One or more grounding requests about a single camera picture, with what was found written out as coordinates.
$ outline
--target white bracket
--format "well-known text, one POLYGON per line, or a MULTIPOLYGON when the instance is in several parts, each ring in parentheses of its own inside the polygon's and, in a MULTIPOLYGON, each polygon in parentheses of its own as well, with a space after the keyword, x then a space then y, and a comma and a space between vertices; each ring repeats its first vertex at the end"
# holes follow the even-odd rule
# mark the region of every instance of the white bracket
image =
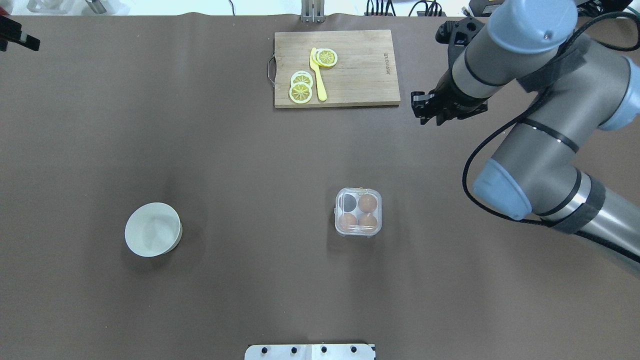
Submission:
POLYGON ((244 360, 376 360, 371 344, 252 345, 244 360))
POLYGON ((324 0, 302 0, 302 22, 324 22, 324 0))

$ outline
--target brown egg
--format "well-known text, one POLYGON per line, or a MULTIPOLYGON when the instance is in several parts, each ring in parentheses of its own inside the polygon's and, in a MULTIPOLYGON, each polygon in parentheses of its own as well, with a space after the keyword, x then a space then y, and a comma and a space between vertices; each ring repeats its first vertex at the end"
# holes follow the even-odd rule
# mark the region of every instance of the brown egg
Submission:
POLYGON ((365 213, 372 213, 378 207, 378 201, 375 196, 366 193, 358 200, 358 207, 365 213))
POLYGON ((351 213, 344 213, 338 218, 338 227, 342 231, 352 231, 356 223, 356 217, 351 213))
POLYGON ((361 230, 365 233, 373 233, 378 227, 378 219, 372 214, 362 214, 358 219, 358 226, 366 226, 361 230))

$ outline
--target clear plastic egg container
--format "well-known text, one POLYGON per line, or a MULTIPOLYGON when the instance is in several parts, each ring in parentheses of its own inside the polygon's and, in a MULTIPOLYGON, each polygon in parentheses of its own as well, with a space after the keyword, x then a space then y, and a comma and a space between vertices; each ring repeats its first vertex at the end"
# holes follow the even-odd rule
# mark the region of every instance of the clear plastic egg container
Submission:
POLYGON ((374 236, 382 228, 382 196, 372 189, 344 188, 335 197, 333 213, 340 235, 374 236))

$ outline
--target cutting board handle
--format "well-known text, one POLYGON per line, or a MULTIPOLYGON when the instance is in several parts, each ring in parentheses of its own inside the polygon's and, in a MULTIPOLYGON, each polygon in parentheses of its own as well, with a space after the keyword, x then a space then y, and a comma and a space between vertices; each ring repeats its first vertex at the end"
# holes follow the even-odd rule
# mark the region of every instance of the cutting board handle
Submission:
POLYGON ((267 61, 267 79, 273 85, 273 88, 276 87, 276 71, 278 70, 278 64, 276 63, 276 52, 274 51, 269 61, 267 61), (271 79, 271 62, 273 62, 273 79, 271 79))

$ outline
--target light blue joint cap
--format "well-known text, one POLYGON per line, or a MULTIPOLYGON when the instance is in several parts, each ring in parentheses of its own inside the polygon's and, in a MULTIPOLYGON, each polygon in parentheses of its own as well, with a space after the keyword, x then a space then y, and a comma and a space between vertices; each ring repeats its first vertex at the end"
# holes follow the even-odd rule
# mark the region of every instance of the light blue joint cap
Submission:
POLYGON ((539 54, 562 44, 573 32, 573 0, 507 0, 489 17, 491 39, 518 54, 539 54))
POLYGON ((474 193, 513 220, 521 220, 531 212, 531 203, 511 174, 489 159, 473 185, 474 193))
POLYGON ((640 114, 640 69, 630 58, 629 85, 622 102, 613 116, 604 124, 598 126, 600 130, 612 131, 629 125, 640 114))

